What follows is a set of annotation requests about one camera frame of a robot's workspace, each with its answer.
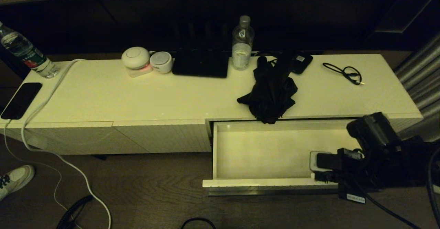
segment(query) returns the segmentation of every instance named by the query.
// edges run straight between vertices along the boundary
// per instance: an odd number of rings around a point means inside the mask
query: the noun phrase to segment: cabinet top
[[[161,120],[254,120],[248,106],[237,98],[255,84],[253,70],[258,57],[251,57],[245,71],[229,64],[228,77],[207,78],[152,72],[131,78],[121,60],[75,63],[49,103],[31,124],[66,122],[115,122],[151,124]],[[353,66],[365,85],[353,85],[342,75],[322,67],[327,62]],[[57,65],[64,71],[68,62]],[[43,87],[22,119],[53,89],[61,75],[46,80],[30,72],[24,82]],[[381,55],[314,55],[303,74],[290,74],[298,87],[296,104],[283,118],[358,117],[381,111],[389,118],[421,118],[420,111]]]

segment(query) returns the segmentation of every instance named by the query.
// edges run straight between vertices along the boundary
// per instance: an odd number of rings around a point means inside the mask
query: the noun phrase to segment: white charging cable
[[[8,146],[8,140],[7,140],[7,138],[6,138],[6,129],[8,128],[8,125],[9,125],[10,123],[11,123],[11,119],[9,119],[9,120],[6,122],[5,126],[4,126],[4,144],[5,144],[5,146],[6,146],[6,149],[8,150],[8,152],[9,152],[13,157],[15,157],[15,158],[16,158],[17,160],[19,160],[19,161],[22,161],[22,162],[24,162],[24,163],[31,163],[31,164],[36,164],[36,165],[42,165],[42,166],[45,166],[45,167],[51,168],[52,170],[58,172],[58,174],[59,174],[59,179],[58,179],[58,183],[57,183],[56,186],[55,186],[54,200],[55,200],[55,202],[56,202],[58,205],[60,205],[64,210],[67,211],[67,208],[66,208],[65,206],[63,206],[60,202],[58,202],[58,200],[56,199],[56,191],[58,190],[58,187],[59,187],[59,184],[61,183],[61,180],[63,179],[63,176],[61,175],[61,172],[60,172],[59,170],[57,170],[56,168],[54,168],[54,167],[52,167],[52,166],[49,166],[49,165],[47,165],[47,164],[40,163],[40,162],[34,162],[34,161],[26,161],[26,160],[22,160],[21,158],[17,157],[17,156],[11,151],[11,149],[9,149],[9,146]],[[82,227],[80,227],[80,226],[77,224],[76,221],[74,221],[74,223],[75,223],[75,225],[76,225],[79,229],[82,229]]]
[[[22,141],[23,141],[23,143],[24,143],[24,145],[26,146],[26,148],[29,150],[29,151],[32,151],[32,152],[48,152],[48,153],[51,153],[51,154],[54,154],[54,155],[56,155],[57,157],[59,157],[59,159],[60,160],[62,160],[64,163],[66,163],[66,164],[68,164],[69,166],[71,166],[72,168],[74,168],[74,169],[76,169],[77,171],[79,171],[79,173],[81,173],[82,175],[83,175],[83,177],[84,177],[84,179],[85,179],[85,182],[86,182],[86,184],[87,184],[87,189],[88,189],[88,191],[89,191],[89,193],[97,200],[97,201],[99,201],[103,206],[104,206],[104,208],[106,209],[106,211],[107,211],[107,215],[108,215],[108,217],[109,217],[109,226],[108,226],[108,229],[110,229],[111,228],[111,215],[110,215],[110,211],[109,211],[109,209],[108,209],[108,207],[107,207],[107,205],[101,200],[101,199],[99,199],[93,192],[92,192],[92,190],[91,190],[91,188],[90,188],[90,184],[89,184],[89,182],[88,182],[88,179],[87,179],[87,176],[84,174],[84,172],[82,172],[78,167],[76,167],[76,166],[74,166],[72,163],[70,163],[70,162],[68,162],[67,160],[65,160],[60,154],[57,154],[57,153],[54,153],[54,152],[50,152],[50,151],[46,151],[46,150],[43,150],[43,149],[33,149],[33,148],[31,148],[29,145],[28,145],[28,143],[27,143],[27,141],[26,141],[26,138],[25,138],[25,128],[26,128],[26,126],[27,126],[27,124],[29,123],[29,121],[49,102],[49,100],[51,99],[51,97],[52,97],[52,95],[55,93],[55,91],[57,90],[57,88],[58,88],[58,86],[60,85],[60,83],[63,81],[63,79],[64,79],[64,77],[66,76],[66,74],[68,73],[68,71],[69,71],[69,69],[72,67],[72,65],[74,64],[74,63],[76,63],[76,62],[78,62],[78,61],[83,61],[84,59],[75,59],[75,60],[73,60],[73,61],[71,61],[68,65],[67,65],[67,67],[66,67],[66,70],[63,72],[63,74],[61,74],[61,77],[58,79],[58,81],[57,81],[57,83],[55,84],[55,87],[53,88],[53,90],[52,90],[52,92],[49,94],[49,96],[47,97],[47,99],[45,100],[45,101],[43,101],[26,119],[25,119],[25,121],[23,122],[23,126],[22,126],[22,130],[21,130],[21,134],[22,134]]]

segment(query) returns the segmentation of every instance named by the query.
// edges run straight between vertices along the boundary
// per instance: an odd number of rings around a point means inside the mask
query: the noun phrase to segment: white sneaker
[[[7,195],[26,186],[33,178],[33,166],[25,165],[0,176],[0,201]]]

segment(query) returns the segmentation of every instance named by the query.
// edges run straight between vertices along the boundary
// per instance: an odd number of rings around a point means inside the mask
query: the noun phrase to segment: gray curtain
[[[420,135],[425,141],[440,139],[440,32],[410,55],[395,71],[423,121],[398,132],[402,139]]]

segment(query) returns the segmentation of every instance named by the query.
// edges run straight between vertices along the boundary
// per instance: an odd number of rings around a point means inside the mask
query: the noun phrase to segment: plastic bottle
[[[20,33],[11,30],[0,22],[1,44],[13,55],[17,56],[32,70],[47,79],[53,78],[59,71],[49,58],[43,55],[34,45]]]
[[[241,16],[240,24],[232,32],[232,66],[244,70],[249,65],[255,33],[250,27],[250,17]]]

